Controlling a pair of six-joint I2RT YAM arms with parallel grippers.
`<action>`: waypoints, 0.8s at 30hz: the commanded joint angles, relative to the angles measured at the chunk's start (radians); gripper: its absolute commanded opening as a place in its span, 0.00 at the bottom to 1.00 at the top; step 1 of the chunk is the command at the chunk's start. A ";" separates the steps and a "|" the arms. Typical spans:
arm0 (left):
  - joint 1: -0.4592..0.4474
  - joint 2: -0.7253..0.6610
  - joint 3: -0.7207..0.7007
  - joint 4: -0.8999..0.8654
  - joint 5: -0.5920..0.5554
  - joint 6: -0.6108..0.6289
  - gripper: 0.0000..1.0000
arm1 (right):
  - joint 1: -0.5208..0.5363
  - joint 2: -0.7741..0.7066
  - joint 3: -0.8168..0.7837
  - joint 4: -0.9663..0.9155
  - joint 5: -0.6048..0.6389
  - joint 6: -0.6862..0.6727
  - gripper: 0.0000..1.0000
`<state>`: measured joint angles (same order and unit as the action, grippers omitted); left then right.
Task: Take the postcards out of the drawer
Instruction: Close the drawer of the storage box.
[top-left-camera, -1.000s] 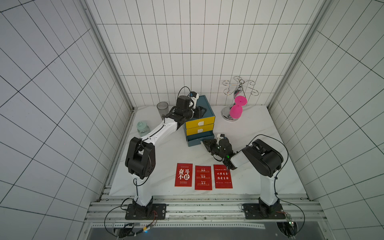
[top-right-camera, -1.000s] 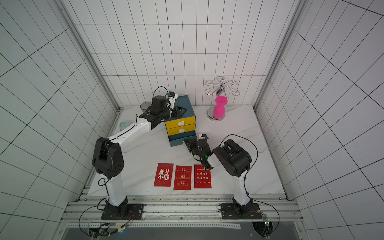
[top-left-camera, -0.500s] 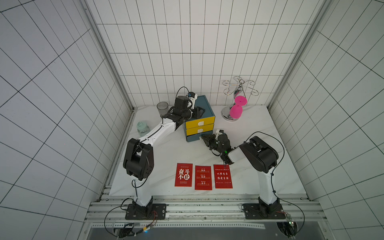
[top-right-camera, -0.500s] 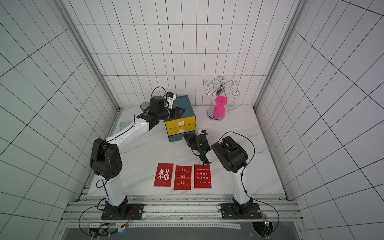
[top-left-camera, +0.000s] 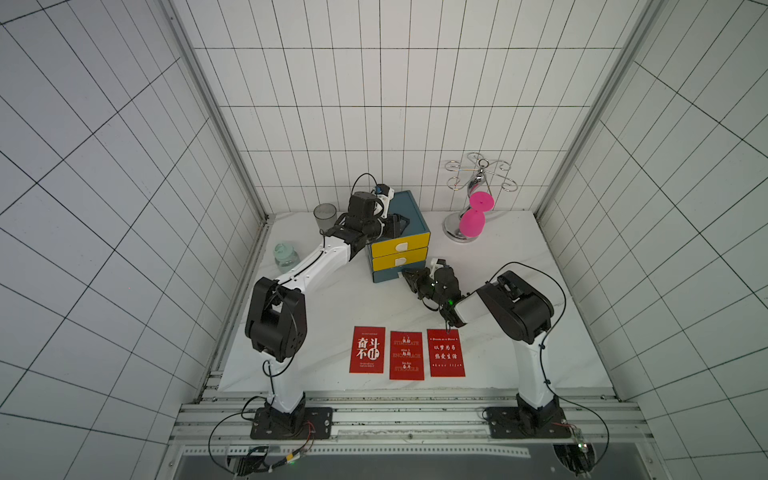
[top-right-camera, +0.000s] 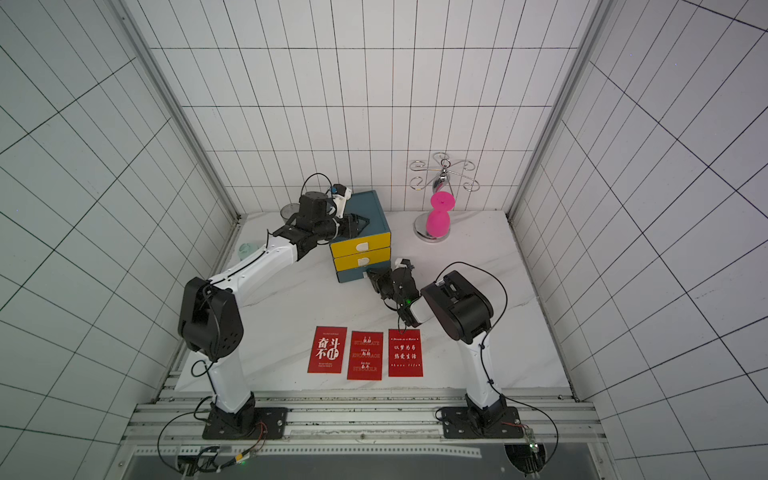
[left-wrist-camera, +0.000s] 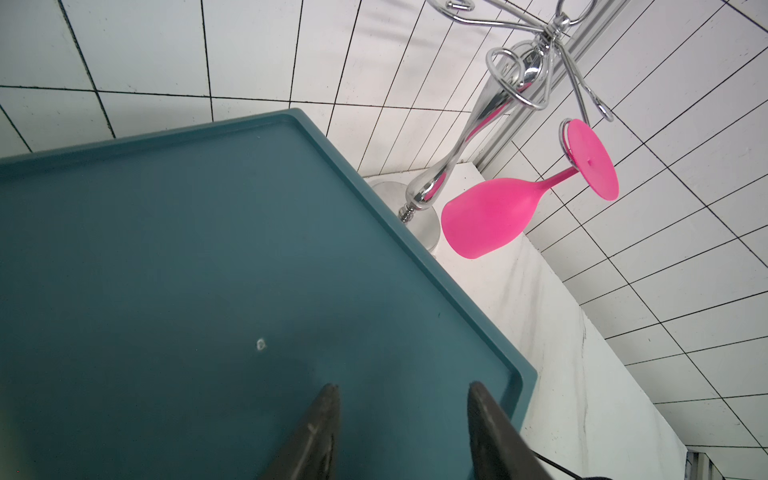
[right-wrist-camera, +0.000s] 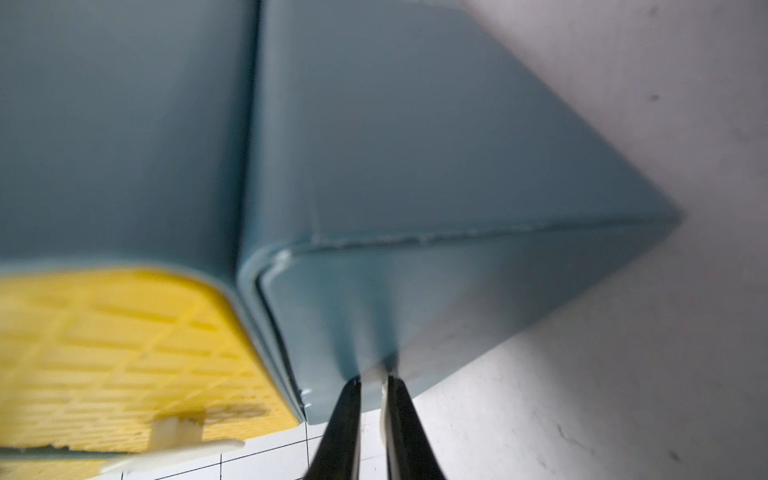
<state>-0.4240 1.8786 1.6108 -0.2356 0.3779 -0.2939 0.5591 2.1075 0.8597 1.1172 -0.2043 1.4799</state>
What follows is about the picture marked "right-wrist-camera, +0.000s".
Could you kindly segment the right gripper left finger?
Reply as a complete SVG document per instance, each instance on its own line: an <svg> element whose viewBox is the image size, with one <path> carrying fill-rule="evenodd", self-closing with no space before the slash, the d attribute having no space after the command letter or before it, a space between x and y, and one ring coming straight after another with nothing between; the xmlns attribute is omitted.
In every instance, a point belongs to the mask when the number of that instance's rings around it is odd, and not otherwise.
<svg viewBox="0 0 768 480"><path fill-rule="evenodd" d="M360 467L361 382L342 389L304 480L357 480Z"/></svg>

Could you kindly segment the teal drawer cabinet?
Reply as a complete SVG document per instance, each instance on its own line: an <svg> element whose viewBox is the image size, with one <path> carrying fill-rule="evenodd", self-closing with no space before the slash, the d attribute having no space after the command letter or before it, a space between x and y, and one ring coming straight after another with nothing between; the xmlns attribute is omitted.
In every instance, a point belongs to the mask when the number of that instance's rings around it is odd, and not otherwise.
<svg viewBox="0 0 768 480"><path fill-rule="evenodd" d="M236 288L252 115L254 1L1 5L1 282L106 269L216 289L297 409ZM189 419L155 420L207 441ZM3 459L102 458L53 446Z"/></svg>

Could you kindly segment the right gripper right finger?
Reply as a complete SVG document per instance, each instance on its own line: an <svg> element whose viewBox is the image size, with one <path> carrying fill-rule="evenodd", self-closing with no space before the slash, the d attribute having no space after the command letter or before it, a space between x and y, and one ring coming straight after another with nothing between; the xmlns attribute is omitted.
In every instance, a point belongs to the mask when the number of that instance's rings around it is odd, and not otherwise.
<svg viewBox="0 0 768 480"><path fill-rule="evenodd" d="M383 387L381 430L387 478L445 480L406 384L390 375Z"/></svg>

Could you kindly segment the yellow drawer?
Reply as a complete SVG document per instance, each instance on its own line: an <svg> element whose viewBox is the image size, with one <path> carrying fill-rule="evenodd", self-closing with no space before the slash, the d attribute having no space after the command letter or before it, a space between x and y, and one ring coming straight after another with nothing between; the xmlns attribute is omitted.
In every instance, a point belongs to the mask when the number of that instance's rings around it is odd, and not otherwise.
<svg viewBox="0 0 768 480"><path fill-rule="evenodd" d="M165 418L205 440L296 427L235 311L199 281L141 269L1 282L1 443L142 452Z"/></svg>

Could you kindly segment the teal drawer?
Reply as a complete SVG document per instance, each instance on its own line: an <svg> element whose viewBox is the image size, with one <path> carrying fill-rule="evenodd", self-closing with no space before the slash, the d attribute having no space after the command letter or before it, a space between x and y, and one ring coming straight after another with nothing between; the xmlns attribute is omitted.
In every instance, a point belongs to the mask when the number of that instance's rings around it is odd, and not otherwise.
<svg viewBox="0 0 768 480"><path fill-rule="evenodd" d="M412 395L661 242L676 206L450 1L263 1L236 285L302 421Z"/></svg>

